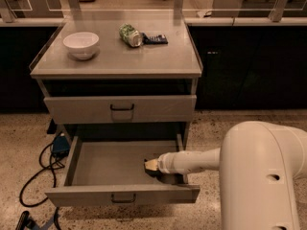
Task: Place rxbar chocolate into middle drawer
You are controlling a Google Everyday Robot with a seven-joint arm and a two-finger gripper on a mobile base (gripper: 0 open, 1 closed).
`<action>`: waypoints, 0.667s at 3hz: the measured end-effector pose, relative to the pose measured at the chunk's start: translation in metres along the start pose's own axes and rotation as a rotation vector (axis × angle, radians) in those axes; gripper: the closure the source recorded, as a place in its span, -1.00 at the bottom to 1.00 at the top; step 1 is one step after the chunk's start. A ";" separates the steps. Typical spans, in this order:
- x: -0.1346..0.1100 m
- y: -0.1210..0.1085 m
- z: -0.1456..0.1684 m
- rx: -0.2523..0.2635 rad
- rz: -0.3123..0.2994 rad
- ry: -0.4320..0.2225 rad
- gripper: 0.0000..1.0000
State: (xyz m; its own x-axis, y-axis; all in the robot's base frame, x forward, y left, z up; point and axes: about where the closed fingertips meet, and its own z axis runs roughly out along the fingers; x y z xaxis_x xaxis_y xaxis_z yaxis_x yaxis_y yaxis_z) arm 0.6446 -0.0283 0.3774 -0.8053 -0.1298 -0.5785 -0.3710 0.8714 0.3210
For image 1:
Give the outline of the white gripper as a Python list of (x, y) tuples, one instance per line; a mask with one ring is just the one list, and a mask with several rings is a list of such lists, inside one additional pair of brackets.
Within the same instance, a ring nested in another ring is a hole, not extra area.
[(158, 172), (171, 174), (175, 172), (173, 163), (174, 155), (171, 152), (161, 154), (158, 159), (146, 160), (145, 170), (149, 172)]

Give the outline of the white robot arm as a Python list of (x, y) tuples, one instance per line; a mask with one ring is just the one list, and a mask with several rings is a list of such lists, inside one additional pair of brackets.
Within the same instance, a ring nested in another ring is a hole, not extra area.
[(219, 172), (223, 230), (300, 230), (294, 181), (307, 177), (307, 132), (249, 121), (233, 126), (222, 146), (178, 151), (145, 163), (153, 173)]

